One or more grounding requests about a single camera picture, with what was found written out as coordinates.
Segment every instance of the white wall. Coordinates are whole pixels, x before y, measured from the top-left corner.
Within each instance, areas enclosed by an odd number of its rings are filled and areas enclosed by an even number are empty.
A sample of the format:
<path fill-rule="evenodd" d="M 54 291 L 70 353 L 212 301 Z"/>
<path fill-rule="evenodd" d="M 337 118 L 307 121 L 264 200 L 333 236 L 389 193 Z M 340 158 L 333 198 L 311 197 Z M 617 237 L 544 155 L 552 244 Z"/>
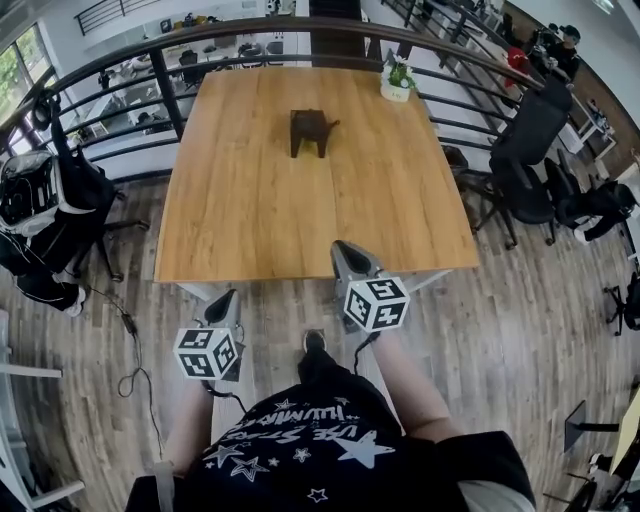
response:
<path fill-rule="evenodd" d="M 616 6 L 612 15 L 607 15 L 591 0 L 510 1 L 544 25 L 569 24 L 580 30 L 580 57 L 607 84 L 640 127 L 640 43 L 638 33 L 620 6 Z M 633 0 L 629 3 L 632 4 L 629 10 L 640 12 Z"/>

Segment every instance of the white star print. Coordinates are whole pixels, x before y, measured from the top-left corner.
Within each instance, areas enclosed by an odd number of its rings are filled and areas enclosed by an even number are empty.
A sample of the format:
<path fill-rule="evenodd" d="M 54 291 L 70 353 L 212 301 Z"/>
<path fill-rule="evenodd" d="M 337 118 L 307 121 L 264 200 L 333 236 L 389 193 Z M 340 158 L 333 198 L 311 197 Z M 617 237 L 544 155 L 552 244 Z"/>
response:
<path fill-rule="evenodd" d="M 291 409 L 291 407 L 296 404 L 289 403 L 289 399 L 285 398 L 284 402 L 277 403 L 276 402 L 276 411 L 286 411 L 287 409 Z"/>
<path fill-rule="evenodd" d="M 300 448 L 296 448 L 296 454 L 293 456 L 294 459 L 300 461 L 300 464 L 307 460 L 308 457 L 311 457 L 311 454 L 306 448 L 303 448 L 302 450 Z"/>
<path fill-rule="evenodd" d="M 311 498 L 315 503 L 326 501 L 329 498 L 325 496 L 324 492 L 325 489 L 320 489 L 319 491 L 317 491 L 316 489 L 311 489 L 311 494 L 307 494 L 307 498 Z"/>
<path fill-rule="evenodd" d="M 370 430 L 359 441 L 334 439 L 346 452 L 338 457 L 338 460 L 356 459 L 364 467 L 372 469 L 376 465 L 376 455 L 395 452 L 394 448 L 377 445 L 375 443 L 377 435 L 378 433 L 375 430 Z"/>
<path fill-rule="evenodd" d="M 224 464 L 224 461 L 227 460 L 227 457 L 232 455 L 244 455 L 244 452 L 239 452 L 238 450 L 236 450 L 237 446 L 239 445 L 234 444 L 233 446 L 229 446 L 228 448 L 225 448 L 224 446 L 218 446 L 217 451 L 213 452 L 211 455 L 207 455 L 202 460 L 218 459 L 218 469 L 220 469 Z"/>
<path fill-rule="evenodd" d="M 268 469 L 265 469 L 262 466 L 258 466 L 258 457 L 254 457 L 253 459 L 247 461 L 231 457 L 231 460 L 237 464 L 237 466 L 231 470 L 231 476 L 236 476 L 242 473 L 247 477 L 249 482 L 254 481 L 254 479 L 256 478 L 256 473 L 269 472 Z"/>

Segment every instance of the foot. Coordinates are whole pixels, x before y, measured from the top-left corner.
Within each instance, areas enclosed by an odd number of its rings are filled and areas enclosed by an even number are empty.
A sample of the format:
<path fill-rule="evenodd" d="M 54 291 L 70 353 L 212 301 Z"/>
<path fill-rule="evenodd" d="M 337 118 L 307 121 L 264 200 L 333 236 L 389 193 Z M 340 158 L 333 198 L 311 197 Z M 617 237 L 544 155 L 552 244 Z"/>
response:
<path fill-rule="evenodd" d="M 309 329 L 304 333 L 304 338 L 302 339 L 302 347 L 305 352 L 309 352 L 310 350 L 327 350 L 327 342 L 324 339 L 324 334 L 322 331 L 317 329 Z"/>
<path fill-rule="evenodd" d="M 575 236 L 576 240 L 580 242 L 582 245 L 589 245 L 587 238 L 584 236 L 584 231 L 580 229 L 574 229 L 573 236 Z"/>
<path fill-rule="evenodd" d="M 73 306 L 69 306 L 64 312 L 71 318 L 75 318 L 82 313 L 84 301 L 87 299 L 87 292 L 82 286 L 78 286 L 78 298 Z"/>

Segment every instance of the black metal railing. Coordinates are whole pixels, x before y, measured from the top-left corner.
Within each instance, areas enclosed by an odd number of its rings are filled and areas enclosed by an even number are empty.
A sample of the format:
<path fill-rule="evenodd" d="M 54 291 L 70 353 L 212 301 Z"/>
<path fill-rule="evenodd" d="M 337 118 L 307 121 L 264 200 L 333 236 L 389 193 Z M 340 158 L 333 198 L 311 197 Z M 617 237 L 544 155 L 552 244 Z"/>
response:
<path fill-rule="evenodd" d="M 76 15 L 82 35 L 160 0 L 102 0 Z"/>
<path fill-rule="evenodd" d="M 224 60 L 224 68 L 221 67 L 221 61 L 201 62 L 198 64 L 191 64 L 188 66 L 178 66 L 172 69 L 167 69 L 164 49 L 175 47 L 178 45 L 184 45 L 195 41 L 210 40 L 213 38 L 219 38 L 231 35 L 241 34 L 259 34 L 266 32 L 314 32 L 314 31 L 334 31 L 343 32 L 355 35 L 361 35 L 369 37 L 375 41 L 390 41 L 400 43 L 401 48 L 405 54 L 411 51 L 412 47 L 423 48 L 431 50 L 438 55 L 452 57 L 457 61 L 464 62 L 467 65 L 472 65 L 480 69 L 495 73 L 496 75 L 509 78 L 522 87 L 533 87 L 539 89 L 541 84 L 537 83 L 530 78 L 523 76 L 509 67 L 488 59 L 479 55 L 477 52 L 469 51 L 462 48 L 459 45 L 451 44 L 450 42 L 442 41 L 433 37 L 426 36 L 424 34 L 418 34 L 409 30 L 396 29 L 384 25 L 377 25 L 373 23 L 362 23 L 352 20 L 341 20 L 335 18 L 255 18 L 255 19 L 243 19 L 234 21 L 225 21 L 210 25 L 203 25 L 199 27 L 184 29 L 178 32 L 172 32 L 154 40 L 143 41 L 139 44 L 132 45 L 126 48 L 122 48 L 109 55 L 101 57 L 80 69 L 62 77 L 57 81 L 51 89 L 60 93 L 67 90 L 69 87 L 73 87 L 75 84 L 86 80 L 87 78 L 95 78 L 99 72 L 104 71 L 107 68 L 121 64 L 130 59 L 140 58 L 142 56 L 149 56 L 152 72 L 142 77 L 133 78 L 127 82 L 119 83 L 105 90 L 101 90 L 94 94 L 91 94 L 85 98 L 81 98 L 76 103 L 68 106 L 63 110 L 64 113 L 72 114 L 73 111 L 79 109 L 79 107 L 86 106 L 88 103 L 99 100 L 105 95 L 113 94 L 114 92 L 121 91 L 133 85 L 139 85 L 147 82 L 149 85 L 155 84 L 156 89 L 159 91 L 157 98 L 150 98 L 144 102 L 138 102 L 130 105 L 120 105 L 118 108 L 92 117 L 76 122 L 73 126 L 66 128 L 65 132 L 71 134 L 83 128 L 90 127 L 95 123 L 113 118 L 118 115 L 127 114 L 136 109 L 149 107 L 152 105 L 162 105 L 165 107 L 168 114 L 168 118 L 159 120 L 153 120 L 152 122 L 145 124 L 136 124 L 135 126 L 127 126 L 110 133 L 95 136 L 90 140 L 83 141 L 81 144 L 83 147 L 87 146 L 100 146 L 101 143 L 132 135 L 145 130 L 165 130 L 167 127 L 175 132 L 175 137 L 169 134 L 169 137 L 165 137 L 161 140 L 155 140 L 149 142 L 149 140 L 142 141 L 141 144 L 132 145 L 126 148 L 118 148 L 115 151 L 112 148 L 106 152 L 97 153 L 91 156 L 92 160 L 103 160 L 114 156 L 119 156 L 127 153 L 132 153 L 140 150 L 147 150 L 153 147 L 171 144 L 179 142 L 182 138 L 184 130 L 185 118 L 180 113 L 178 102 L 187 98 L 196 96 L 197 91 L 185 91 L 180 94 L 176 94 L 172 86 L 171 77 L 180 77 L 188 72 L 198 71 L 204 74 L 209 71 L 224 72 L 222 69 L 233 68 L 234 66 L 242 66 L 246 64 L 273 64 L 273 63 L 287 63 L 287 62 L 310 62 L 312 65 L 348 68 L 348 69 L 365 69 L 374 72 L 380 72 L 382 70 L 383 62 L 380 60 L 379 54 L 375 52 L 370 53 L 369 57 L 350 57 L 341 55 L 257 55 L 251 57 L 233 57 Z M 474 83 L 473 81 L 467 81 L 459 76 L 451 76 L 450 74 L 441 73 L 430 69 L 414 68 L 414 73 L 417 75 L 428 76 L 439 80 L 444 80 L 448 83 L 462 86 L 468 90 L 476 93 L 486 94 L 487 96 L 495 99 L 509 99 L 503 94 L 503 92 L 496 90 L 495 88 L 488 88 L 485 85 Z M 480 113 L 487 118 L 510 121 L 510 119 L 504 115 L 500 109 L 494 109 L 491 107 L 482 106 L 479 104 L 466 103 L 459 100 L 454 100 L 447 97 L 440 97 L 427 92 L 419 92 L 419 96 L 427 101 L 439 102 L 449 105 L 454 108 L 460 108 L 471 112 Z M 13 126 L 18 126 L 21 120 L 27 116 L 32 108 L 33 101 L 27 101 L 24 105 L 20 106 L 10 118 L 0 126 L 0 137 L 2 134 L 10 133 Z M 444 119 L 442 117 L 431 116 L 431 120 L 434 123 L 445 126 L 452 126 L 462 130 L 468 130 L 483 135 L 497 135 L 497 131 L 494 125 L 476 126 L 470 123 L 464 123 L 453 119 Z M 468 141 L 464 139 L 455 139 L 452 137 L 441 137 L 442 143 L 458 144 L 460 146 L 467 146 L 472 148 L 490 149 L 488 144 L 482 144 L 478 141 Z M 6 139 L 0 140 L 4 149 L 7 150 L 8 144 Z M 38 147 L 43 148 L 46 146 L 51 147 L 51 139 L 44 140 Z"/>

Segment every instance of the cable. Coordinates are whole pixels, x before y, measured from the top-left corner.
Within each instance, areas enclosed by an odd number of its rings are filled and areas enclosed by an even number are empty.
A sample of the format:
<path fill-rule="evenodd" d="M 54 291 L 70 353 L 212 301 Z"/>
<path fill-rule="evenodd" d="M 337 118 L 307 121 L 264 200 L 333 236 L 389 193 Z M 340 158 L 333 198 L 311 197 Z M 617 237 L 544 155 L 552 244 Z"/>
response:
<path fill-rule="evenodd" d="M 122 307 L 120 306 L 112 297 L 107 295 L 100 290 L 96 290 L 92 286 L 87 286 L 90 290 L 96 292 L 99 295 L 102 295 L 105 299 L 107 299 L 119 312 L 120 318 L 122 319 L 122 323 L 124 324 L 125 329 L 133 338 L 133 354 L 134 354 L 134 362 L 135 368 L 133 371 L 122 377 L 118 381 L 118 395 L 121 398 L 129 398 L 133 395 L 133 391 L 136 386 L 136 377 L 139 374 L 142 374 L 144 378 L 147 380 L 147 384 L 149 385 L 149 415 L 151 416 L 151 423 L 153 424 L 153 428 L 156 431 L 156 439 L 158 441 L 158 451 L 160 453 L 160 459 L 162 459 L 162 440 L 160 438 L 160 429 L 158 428 L 158 423 L 156 422 L 156 417 L 153 414 L 153 384 L 151 383 L 151 377 L 147 370 L 142 366 L 142 343 L 140 343 L 140 338 L 138 338 L 138 327 L 136 326 L 132 316 Z M 123 384 L 125 382 L 129 382 L 128 391 L 124 392 L 122 390 Z"/>
<path fill-rule="evenodd" d="M 359 363 L 358 355 L 367 345 L 371 345 L 374 341 L 376 341 L 379 336 L 380 336 L 379 332 L 372 332 L 371 334 L 369 334 L 369 336 L 367 336 L 366 340 L 360 343 L 360 345 L 356 349 L 356 353 L 353 355 L 353 359 L 354 359 L 353 373 L 355 373 L 356 375 L 358 375 L 358 363 Z"/>

